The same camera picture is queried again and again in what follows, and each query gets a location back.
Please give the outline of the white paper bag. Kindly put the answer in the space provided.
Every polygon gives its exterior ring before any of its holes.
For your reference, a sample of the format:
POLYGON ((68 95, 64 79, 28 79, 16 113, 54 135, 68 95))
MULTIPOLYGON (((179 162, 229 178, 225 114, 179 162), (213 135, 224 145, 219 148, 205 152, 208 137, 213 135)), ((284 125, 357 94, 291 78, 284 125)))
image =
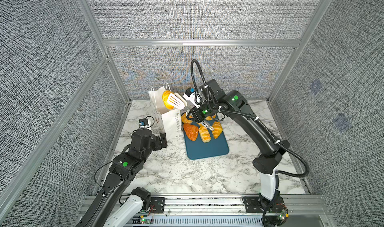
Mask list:
POLYGON ((166 82, 165 86, 155 90, 153 87, 148 92, 150 102, 152 105, 153 115, 155 123, 159 125, 161 133, 165 133, 167 141, 177 138, 182 133, 182 121, 181 112, 179 109, 174 108, 172 110, 166 108, 163 102, 163 93, 171 88, 166 82))

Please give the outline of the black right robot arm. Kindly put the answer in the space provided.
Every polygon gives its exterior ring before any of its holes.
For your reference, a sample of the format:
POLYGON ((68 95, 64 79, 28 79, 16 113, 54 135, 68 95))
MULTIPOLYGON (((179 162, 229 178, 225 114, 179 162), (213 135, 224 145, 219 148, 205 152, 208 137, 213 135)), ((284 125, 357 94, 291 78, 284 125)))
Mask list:
POLYGON ((261 191, 259 208, 264 211, 281 210, 284 206, 279 192, 279 175, 303 178, 309 174, 308 164, 302 157, 290 150, 289 141, 281 141, 253 112, 245 97, 238 91, 225 93, 212 79, 203 85, 188 88, 183 98, 194 107, 187 113, 187 119, 203 123, 207 117, 222 114, 237 123, 254 141, 260 154, 253 160, 253 166, 260 173, 261 191), (285 153, 298 159, 304 166, 302 174, 281 171, 278 166, 285 153))

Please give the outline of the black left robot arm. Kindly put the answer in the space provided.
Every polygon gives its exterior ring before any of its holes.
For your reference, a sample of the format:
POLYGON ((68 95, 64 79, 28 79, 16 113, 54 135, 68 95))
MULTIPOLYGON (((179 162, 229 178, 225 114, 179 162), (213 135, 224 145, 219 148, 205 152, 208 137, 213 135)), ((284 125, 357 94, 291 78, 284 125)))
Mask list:
POLYGON ((168 146, 166 133, 156 136, 149 129, 138 129, 132 135, 132 142, 112 160, 109 173, 101 191, 77 224, 78 227, 103 226, 124 190, 143 169, 153 151, 168 146))

